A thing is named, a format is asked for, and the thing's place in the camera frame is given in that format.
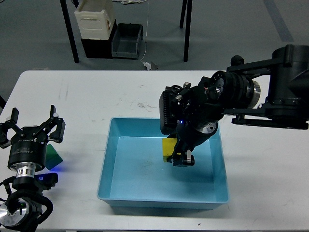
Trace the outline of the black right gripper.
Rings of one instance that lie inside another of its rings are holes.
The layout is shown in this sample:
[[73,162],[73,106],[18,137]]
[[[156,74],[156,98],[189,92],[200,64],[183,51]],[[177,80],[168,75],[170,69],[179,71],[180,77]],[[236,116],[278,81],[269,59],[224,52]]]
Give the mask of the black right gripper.
[[176,127],[177,143],[173,152],[163,152],[163,161],[173,166],[194,166],[195,158],[192,151],[201,145],[218,130],[218,122],[198,122],[182,119]]

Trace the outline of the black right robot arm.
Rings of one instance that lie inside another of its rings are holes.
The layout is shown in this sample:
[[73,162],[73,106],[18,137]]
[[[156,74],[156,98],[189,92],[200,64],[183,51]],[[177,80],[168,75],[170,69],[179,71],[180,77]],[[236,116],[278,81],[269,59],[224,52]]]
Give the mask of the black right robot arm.
[[233,56],[226,71],[199,84],[166,87],[159,100],[163,160],[193,166],[192,151],[232,115],[237,125],[306,130],[309,127],[309,48],[289,44],[272,58],[246,63]]

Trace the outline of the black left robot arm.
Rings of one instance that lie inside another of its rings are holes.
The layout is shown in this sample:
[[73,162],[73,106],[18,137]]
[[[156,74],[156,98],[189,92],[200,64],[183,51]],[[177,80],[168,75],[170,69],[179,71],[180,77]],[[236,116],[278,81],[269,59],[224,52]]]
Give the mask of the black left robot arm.
[[0,146],[10,148],[8,168],[16,172],[1,182],[8,197],[0,205],[0,224],[10,230],[34,232],[53,211],[53,204],[43,191],[55,186],[58,175],[40,171],[52,169],[62,161],[53,156],[52,163],[47,164],[46,153],[48,142],[63,141],[65,122],[54,105],[49,118],[39,126],[19,128],[18,116],[18,109],[13,108],[11,116],[0,125]]

